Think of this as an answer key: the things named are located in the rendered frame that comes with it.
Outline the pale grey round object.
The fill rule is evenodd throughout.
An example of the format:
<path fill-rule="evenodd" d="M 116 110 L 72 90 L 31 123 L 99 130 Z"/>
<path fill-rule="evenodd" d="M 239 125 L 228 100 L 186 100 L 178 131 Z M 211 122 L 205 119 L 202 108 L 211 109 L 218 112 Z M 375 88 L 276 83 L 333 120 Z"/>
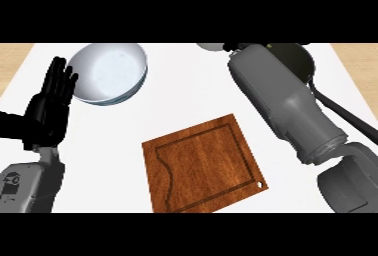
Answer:
<path fill-rule="evenodd" d="M 197 43 L 197 46 L 206 51 L 223 50 L 223 43 Z"/>

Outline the white bowl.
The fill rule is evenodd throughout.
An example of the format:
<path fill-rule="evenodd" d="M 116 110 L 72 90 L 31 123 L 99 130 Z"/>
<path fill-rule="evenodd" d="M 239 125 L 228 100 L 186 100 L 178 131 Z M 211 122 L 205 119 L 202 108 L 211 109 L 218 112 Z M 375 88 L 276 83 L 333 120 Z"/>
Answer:
<path fill-rule="evenodd" d="M 137 43 L 91 43 L 75 53 L 67 65 L 78 74 L 73 96 L 88 104 L 115 105 L 141 88 L 147 58 Z"/>

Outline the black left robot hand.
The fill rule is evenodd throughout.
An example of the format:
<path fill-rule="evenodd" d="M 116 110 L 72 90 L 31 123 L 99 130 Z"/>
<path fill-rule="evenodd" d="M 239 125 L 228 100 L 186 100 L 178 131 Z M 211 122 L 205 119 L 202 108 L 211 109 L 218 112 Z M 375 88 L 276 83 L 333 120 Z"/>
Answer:
<path fill-rule="evenodd" d="M 0 138 L 20 140 L 25 151 L 56 147 L 65 138 L 76 80 L 78 74 L 66 65 L 66 59 L 54 57 L 41 91 L 29 100 L 25 114 L 0 111 Z"/>

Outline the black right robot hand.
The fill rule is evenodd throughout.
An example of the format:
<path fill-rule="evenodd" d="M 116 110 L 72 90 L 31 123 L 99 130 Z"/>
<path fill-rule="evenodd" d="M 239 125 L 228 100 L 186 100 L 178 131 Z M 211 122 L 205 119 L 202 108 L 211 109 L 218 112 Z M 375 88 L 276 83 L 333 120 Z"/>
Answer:
<path fill-rule="evenodd" d="M 224 43 L 223 50 L 225 52 L 243 50 L 249 46 L 249 43 Z"/>

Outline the brown wooden cutting board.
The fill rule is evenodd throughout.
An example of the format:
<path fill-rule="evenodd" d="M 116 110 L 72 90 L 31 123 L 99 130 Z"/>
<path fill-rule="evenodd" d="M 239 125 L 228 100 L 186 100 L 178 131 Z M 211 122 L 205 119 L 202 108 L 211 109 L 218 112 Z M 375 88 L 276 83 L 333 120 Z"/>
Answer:
<path fill-rule="evenodd" d="M 214 212 L 267 189 L 233 115 L 141 143 L 152 209 Z"/>

